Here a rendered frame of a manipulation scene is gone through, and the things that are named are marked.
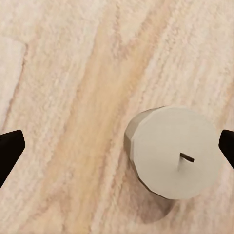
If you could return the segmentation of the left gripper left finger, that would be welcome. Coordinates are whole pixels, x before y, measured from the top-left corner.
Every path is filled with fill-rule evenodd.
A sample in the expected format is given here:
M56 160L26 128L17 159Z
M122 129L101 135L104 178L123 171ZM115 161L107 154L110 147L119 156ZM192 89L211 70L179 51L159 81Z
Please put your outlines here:
M0 135L0 188L25 149L21 130Z

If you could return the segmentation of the pillar candle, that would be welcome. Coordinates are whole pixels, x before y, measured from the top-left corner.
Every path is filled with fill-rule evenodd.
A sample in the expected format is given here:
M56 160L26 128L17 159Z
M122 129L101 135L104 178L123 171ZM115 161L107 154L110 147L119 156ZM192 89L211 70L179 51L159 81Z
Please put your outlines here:
M135 176L150 192L166 199L202 195L219 179L225 156L220 132L191 106L163 106L128 122L123 148Z

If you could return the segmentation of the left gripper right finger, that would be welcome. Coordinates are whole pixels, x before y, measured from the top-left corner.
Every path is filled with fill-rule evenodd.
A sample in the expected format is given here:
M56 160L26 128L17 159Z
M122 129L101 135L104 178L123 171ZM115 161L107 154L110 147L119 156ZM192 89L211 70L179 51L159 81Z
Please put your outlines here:
M222 130L218 146L234 169L234 132Z

